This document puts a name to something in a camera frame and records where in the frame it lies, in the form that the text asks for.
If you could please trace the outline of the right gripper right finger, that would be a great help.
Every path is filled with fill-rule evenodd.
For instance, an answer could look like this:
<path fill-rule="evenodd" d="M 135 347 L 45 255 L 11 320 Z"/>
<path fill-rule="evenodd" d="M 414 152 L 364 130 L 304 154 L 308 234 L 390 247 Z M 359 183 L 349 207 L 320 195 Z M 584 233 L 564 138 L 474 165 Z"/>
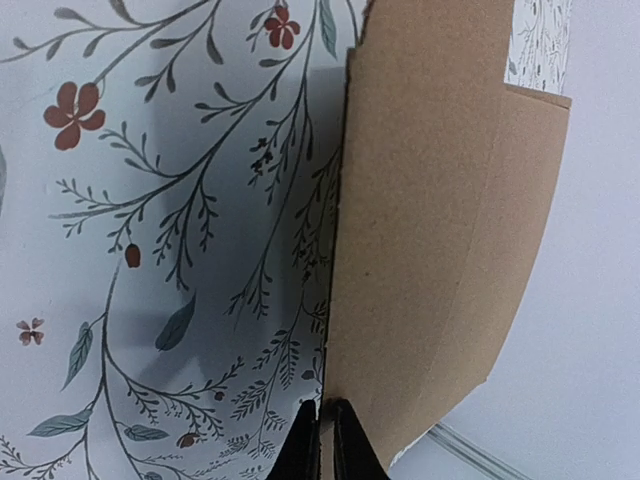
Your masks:
<path fill-rule="evenodd" d="M 351 403 L 333 404 L 333 468 L 337 480 L 389 480 Z"/>

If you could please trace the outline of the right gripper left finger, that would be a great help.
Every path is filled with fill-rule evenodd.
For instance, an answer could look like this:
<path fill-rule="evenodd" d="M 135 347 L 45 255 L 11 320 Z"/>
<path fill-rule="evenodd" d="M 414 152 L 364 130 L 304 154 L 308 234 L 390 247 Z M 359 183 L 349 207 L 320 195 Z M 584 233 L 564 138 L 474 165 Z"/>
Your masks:
<path fill-rule="evenodd" d="M 305 400 L 296 414 L 269 480 L 318 480 L 320 423 L 314 400 Z"/>

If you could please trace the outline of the brown cardboard box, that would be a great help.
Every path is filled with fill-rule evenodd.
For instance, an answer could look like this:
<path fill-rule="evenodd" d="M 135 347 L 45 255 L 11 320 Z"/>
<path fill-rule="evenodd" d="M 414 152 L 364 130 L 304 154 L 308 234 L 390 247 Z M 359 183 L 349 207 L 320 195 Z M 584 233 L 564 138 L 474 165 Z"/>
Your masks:
<path fill-rule="evenodd" d="M 510 1 L 374 1 L 348 62 L 327 397 L 389 465 L 484 383 L 539 250 L 571 102 L 504 80 Z"/>

